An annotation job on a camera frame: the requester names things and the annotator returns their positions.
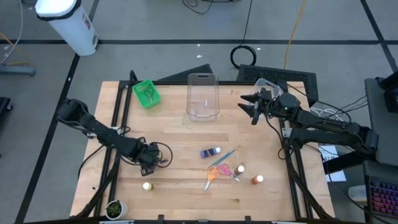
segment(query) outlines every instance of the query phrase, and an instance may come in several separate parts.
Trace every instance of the green plastic tray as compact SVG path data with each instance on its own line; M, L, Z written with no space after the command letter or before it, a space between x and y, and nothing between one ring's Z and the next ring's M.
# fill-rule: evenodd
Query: green plastic tray
M160 95L157 92L152 80L145 80L132 87L142 107L148 109L160 102Z

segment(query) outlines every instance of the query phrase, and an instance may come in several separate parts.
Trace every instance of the white plant pot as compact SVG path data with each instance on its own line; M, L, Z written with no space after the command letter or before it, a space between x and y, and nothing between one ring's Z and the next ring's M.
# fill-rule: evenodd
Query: white plant pot
M108 205L106 206L106 208L108 208L109 205L112 204L112 203L114 203L114 202L117 202L117 200L114 200L114 201L108 203ZM120 203L120 205L122 206L122 212L121 212L121 213L119 214L119 216L117 216L116 218L111 218L111 217L109 217L109 216L108 216L108 213L105 211L106 217L107 217L109 220L119 220L119 219L124 218L124 217L127 215L127 211L129 210L129 207L127 206L127 204L126 204L125 202L122 202L122 201L120 201L120 200L119 200L119 203Z

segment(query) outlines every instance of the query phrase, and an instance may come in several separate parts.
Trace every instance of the concrete floor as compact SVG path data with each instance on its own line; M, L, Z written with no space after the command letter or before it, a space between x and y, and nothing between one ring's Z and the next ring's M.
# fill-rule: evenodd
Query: concrete floor
M43 44L21 44L37 69L35 77L0 76L0 96L10 97L14 110L0 135L0 223L14 223L49 130L55 107L70 71L74 52L66 44L46 40L61 37L36 18L32 4L24 5L22 40L43 40ZM83 0L91 11L96 0ZM398 40L395 0L367 0L386 40ZM249 1L213 4L206 15L198 15L180 0L99 0L93 25L101 40L199 40L241 39ZM206 2L199 2L206 9ZM247 39L287 40L299 14L300 1L253 0ZM0 2L0 32L16 39L19 31L17 1ZM378 40L358 0L308 0L300 21L297 40ZM287 68L317 74L320 100L344 106L364 95L364 79L386 77L392 68L381 44L293 45ZM84 101L94 113L101 82L126 80L133 69L138 79L166 77L209 63L220 80L235 80L238 71L229 62L236 44L101 44L98 51L82 57L70 85L68 97ZM282 68L286 45L252 44L257 65ZM4 55L7 45L0 45ZM398 46L388 45L393 57ZM15 51L10 62L22 59ZM251 56L237 52L236 60L250 63ZM368 109L351 113L353 120L370 125ZM83 160L86 138L77 131L58 125L33 194L25 222L67 218L77 183L77 170ZM343 190L363 184L361 167L345 170L348 181ZM364 221L363 212L330 186L336 216Z

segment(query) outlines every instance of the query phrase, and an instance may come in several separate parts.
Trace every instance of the orange-handled scissors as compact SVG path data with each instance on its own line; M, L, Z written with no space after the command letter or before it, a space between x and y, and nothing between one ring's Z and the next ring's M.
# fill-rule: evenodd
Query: orange-handled scissors
M217 178L220 175L220 172L218 172L217 167L215 166L211 166L209 167L209 169L207 170L207 183L206 183L206 187L205 190L207 190L209 188L210 182Z

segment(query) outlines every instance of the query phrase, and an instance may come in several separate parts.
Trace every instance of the wooden tabletop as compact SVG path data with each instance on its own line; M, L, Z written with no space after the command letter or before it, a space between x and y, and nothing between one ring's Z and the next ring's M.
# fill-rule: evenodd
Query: wooden tabletop
M305 91L301 82L290 84ZM139 104L133 93L127 119L131 132L126 136L144 136L147 142L163 142L172 148L174 159L168 168L157 168L146 177L141 177L139 167L121 162L115 199L128 204L126 218L155 220L163 214L166 220L243 220L244 216L250 215L252 220L294 220L286 163L277 157L280 141L276 133L264 120L252 126L249 116L237 106L243 103L240 96L250 94L252 86L220 85L220 113L212 122L189 119L185 110L187 86L158 85L156 88L161 102L148 110ZM118 82L103 82L99 94L95 117L108 126L117 89ZM305 96L293 89L289 92L301 101L303 109L308 110ZM277 119L270 122L279 129ZM239 150L225 163L232 169L244 164L245 171L239 176L241 182L220 176L205 192L207 176L203 169L238 145ZM99 146L97 140L88 140L85 157ZM202 159L200 151L212 147L220 147L221 153ZM166 148L160 150L166 158L170 157ZM80 212L98 188L104 152L99 152L82 169L71 215ZM334 216L319 153L304 147L302 159L309 190L326 212ZM255 175L262 175L263 183L253 185L251 179ZM152 183L154 190L143 190L144 182ZM107 201L108 191L104 194L103 209ZM305 217L300 201L301 214Z

